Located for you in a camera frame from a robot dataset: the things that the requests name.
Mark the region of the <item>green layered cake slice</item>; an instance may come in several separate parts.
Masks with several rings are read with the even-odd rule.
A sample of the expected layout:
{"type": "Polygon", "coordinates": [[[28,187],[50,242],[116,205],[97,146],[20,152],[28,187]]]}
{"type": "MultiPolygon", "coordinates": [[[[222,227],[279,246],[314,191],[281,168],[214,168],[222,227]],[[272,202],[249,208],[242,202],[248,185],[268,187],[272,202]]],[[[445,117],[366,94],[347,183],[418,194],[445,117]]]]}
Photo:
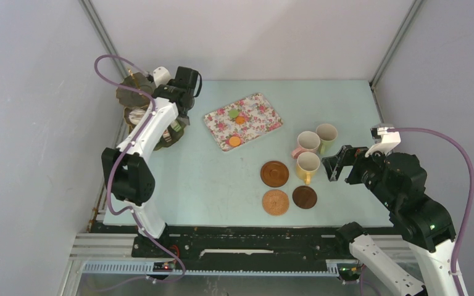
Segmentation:
{"type": "Polygon", "coordinates": [[[179,133],[183,128],[181,126],[181,124],[174,120],[171,124],[170,124],[171,128],[176,132],[176,133],[179,133]]]}

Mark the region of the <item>chocolate cake slice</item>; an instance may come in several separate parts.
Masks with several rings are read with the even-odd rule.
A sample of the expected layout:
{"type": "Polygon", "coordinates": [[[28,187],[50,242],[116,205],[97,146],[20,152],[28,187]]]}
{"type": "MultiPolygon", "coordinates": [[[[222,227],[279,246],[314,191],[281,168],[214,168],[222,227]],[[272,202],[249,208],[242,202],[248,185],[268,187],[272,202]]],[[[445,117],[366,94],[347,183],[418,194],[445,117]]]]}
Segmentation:
{"type": "Polygon", "coordinates": [[[163,132],[163,135],[162,135],[163,139],[165,142],[171,142],[172,141],[172,136],[169,132],[168,129],[166,129],[164,132],[163,132]]]}

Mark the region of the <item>white chocolate-drizzled donut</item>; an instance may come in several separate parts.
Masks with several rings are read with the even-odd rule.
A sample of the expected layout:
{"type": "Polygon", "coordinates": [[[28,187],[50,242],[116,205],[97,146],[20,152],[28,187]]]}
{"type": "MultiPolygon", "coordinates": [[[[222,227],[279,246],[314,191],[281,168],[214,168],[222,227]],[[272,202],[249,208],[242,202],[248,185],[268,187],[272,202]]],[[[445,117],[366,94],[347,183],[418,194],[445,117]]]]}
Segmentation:
{"type": "Polygon", "coordinates": [[[129,111],[128,122],[133,126],[138,125],[140,121],[143,119],[145,113],[146,111],[143,109],[134,109],[134,110],[129,111]]]}

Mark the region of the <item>small orange macaron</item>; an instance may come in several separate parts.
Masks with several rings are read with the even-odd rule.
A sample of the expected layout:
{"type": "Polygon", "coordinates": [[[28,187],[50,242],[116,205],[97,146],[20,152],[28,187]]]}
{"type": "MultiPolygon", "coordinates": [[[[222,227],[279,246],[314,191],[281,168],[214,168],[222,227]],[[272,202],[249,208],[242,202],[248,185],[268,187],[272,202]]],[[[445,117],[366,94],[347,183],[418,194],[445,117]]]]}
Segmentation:
{"type": "Polygon", "coordinates": [[[242,124],[246,123],[246,118],[242,117],[242,116],[238,116],[238,117],[235,118],[235,123],[238,124],[238,125],[242,125],[242,124]]]}

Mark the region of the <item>orange round biscuit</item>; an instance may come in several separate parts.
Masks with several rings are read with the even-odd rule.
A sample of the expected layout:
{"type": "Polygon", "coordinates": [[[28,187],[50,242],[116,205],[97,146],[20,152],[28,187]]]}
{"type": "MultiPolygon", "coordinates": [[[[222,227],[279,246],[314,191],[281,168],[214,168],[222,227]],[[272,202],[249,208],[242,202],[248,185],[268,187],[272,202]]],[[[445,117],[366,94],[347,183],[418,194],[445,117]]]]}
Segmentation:
{"type": "Polygon", "coordinates": [[[228,144],[231,147],[238,147],[241,145],[241,138],[238,136],[232,136],[231,138],[228,139],[228,144]]]}

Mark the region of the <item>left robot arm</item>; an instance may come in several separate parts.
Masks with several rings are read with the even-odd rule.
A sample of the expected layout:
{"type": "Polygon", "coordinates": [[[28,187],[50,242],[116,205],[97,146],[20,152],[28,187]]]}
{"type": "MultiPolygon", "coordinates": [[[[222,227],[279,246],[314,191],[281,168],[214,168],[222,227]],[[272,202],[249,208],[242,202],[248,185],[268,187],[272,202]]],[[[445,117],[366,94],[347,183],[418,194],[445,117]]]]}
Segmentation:
{"type": "Polygon", "coordinates": [[[175,76],[159,67],[145,79],[151,92],[125,86],[147,100],[142,119],[116,148],[106,148],[102,167],[108,197],[124,203],[120,210],[111,209],[115,216],[130,212],[139,232],[149,237],[146,248],[156,257],[163,257],[170,249],[170,239],[163,236],[167,224],[160,216],[152,199],[156,181],[149,168],[149,159],[163,135],[173,125],[187,120],[194,100],[202,88],[198,71],[178,67],[175,76]]]}

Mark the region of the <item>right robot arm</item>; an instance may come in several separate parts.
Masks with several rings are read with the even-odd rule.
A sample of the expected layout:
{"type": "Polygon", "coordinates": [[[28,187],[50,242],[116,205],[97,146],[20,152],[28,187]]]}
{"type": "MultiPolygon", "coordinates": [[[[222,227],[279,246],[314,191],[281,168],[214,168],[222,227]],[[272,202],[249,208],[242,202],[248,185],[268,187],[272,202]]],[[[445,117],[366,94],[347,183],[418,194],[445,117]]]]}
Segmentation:
{"type": "Polygon", "coordinates": [[[344,167],[345,182],[364,185],[389,211],[394,230],[407,242],[423,280],[414,278],[382,251],[359,223],[335,232],[335,252],[364,264],[394,295],[466,295],[464,282],[451,265],[455,229],[444,206],[425,194],[426,171],[415,155],[369,152],[366,147],[342,146],[322,158],[329,181],[337,181],[344,167]]]}

